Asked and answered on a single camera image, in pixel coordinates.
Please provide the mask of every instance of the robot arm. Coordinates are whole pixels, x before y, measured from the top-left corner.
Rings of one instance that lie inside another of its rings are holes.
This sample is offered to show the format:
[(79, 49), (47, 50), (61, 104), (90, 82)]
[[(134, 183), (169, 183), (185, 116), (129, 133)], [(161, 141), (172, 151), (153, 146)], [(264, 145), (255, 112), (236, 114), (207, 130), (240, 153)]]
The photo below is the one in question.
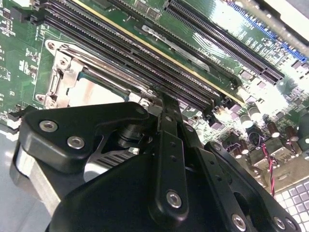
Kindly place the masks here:
[[(178, 103), (133, 102), (33, 111), (23, 117), (11, 177), (40, 198), (49, 232), (300, 231), (216, 142), (204, 147)], [(89, 160), (139, 154), (85, 183)]]

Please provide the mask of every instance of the blue connector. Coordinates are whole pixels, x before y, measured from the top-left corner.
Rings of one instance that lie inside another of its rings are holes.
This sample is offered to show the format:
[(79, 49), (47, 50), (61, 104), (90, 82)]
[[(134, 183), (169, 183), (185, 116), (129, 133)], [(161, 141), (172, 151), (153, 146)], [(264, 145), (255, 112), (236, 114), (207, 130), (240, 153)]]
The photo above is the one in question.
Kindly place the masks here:
[[(250, 15), (248, 15), (247, 12), (245, 12), (240, 6), (237, 6), (235, 3), (233, 2), (229, 2), (228, 5), (230, 7), (232, 7), (236, 12), (238, 12), (241, 16), (243, 16), (249, 23), (251, 23), (254, 27), (258, 28), (260, 31), (262, 31), (265, 35), (267, 35), (268, 37), (270, 37), (273, 40), (277, 40), (278, 36), (269, 31), (266, 30), (267, 27), (265, 27), (265, 25), (263, 25), (262, 23), (259, 23), (255, 20), (253, 20)], [(301, 54), (298, 51), (293, 51), (292, 49), (289, 48), (288, 43), (283, 43), (282, 47), (288, 52), (290, 53), (292, 56), (294, 56), (296, 59), (298, 59), (301, 62), (306, 62), (307, 61), (307, 57), (304, 56), (303, 54)]]

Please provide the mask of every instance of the red and black wire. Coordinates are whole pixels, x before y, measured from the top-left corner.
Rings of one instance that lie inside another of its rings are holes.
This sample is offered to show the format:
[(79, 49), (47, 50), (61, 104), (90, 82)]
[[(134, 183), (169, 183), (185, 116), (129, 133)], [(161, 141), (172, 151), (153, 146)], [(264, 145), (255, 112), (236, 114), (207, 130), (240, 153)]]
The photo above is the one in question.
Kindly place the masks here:
[(265, 155), (265, 157), (268, 160), (269, 164), (269, 173), (270, 173), (270, 190), (271, 190), (271, 195), (274, 197), (275, 196), (275, 177), (274, 177), (274, 166), (273, 163), (276, 162), (270, 154), (268, 153), (265, 144), (262, 144), (262, 151)]

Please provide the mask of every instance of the motherboard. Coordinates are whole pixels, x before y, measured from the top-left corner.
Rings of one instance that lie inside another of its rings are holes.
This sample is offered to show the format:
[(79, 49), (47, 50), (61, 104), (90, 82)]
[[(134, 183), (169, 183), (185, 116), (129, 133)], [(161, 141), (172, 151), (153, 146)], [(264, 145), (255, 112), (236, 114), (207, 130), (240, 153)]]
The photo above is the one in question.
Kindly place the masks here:
[(28, 106), (155, 108), (159, 87), (202, 143), (222, 143), (266, 188), (260, 139), (275, 169), (306, 162), (297, 127), (309, 106), (308, 42), (290, 44), (237, 1), (0, 0), (0, 32), (2, 124)]

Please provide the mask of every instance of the electrolytic capacitor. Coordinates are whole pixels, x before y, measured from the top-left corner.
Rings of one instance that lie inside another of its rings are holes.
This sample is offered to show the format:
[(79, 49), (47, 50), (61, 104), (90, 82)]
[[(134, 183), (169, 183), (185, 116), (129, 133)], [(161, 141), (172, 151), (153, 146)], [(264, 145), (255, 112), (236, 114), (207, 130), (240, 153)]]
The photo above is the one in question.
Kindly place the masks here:
[(246, 141), (244, 141), (243, 139), (241, 139), (239, 141), (239, 144), (240, 144), (240, 152), (243, 154), (243, 155), (247, 155), (249, 153), (249, 150), (248, 150), (248, 146), (247, 146), (247, 143)]
[(242, 153), (241, 153), (241, 150), (239, 147), (237, 147), (235, 150), (234, 150), (234, 158), (236, 159), (240, 159), (242, 157)]
[(256, 106), (250, 107), (248, 113), (253, 121), (259, 121), (262, 119), (262, 114)]
[(249, 114), (244, 114), (240, 116), (240, 122), (245, 129), (248, 129), (251, 126), (253, 126), (253, 122), (251, 121)]
[(279, 132), (279, 130), (278, 130), (278, 128), (277, 128), (277, 126), (274, 122), (268, 122), (267, 128), (268, 128), (268, 131), (269, 131), (271, 137), (273, 137), (273, 138), (279, 137), (280, 132)]
[(299, 140), (299, 137), (298, 137), (298, 135), (296, 134), (296, 131), (294, 130), (293, 127), (291, 127), (291, 126), (286, 127), (286, 128), (285, 128), (285, 133), (286, 133), (287, 138), (288, 138), (290, 141), (296, 142), (296, 141)]

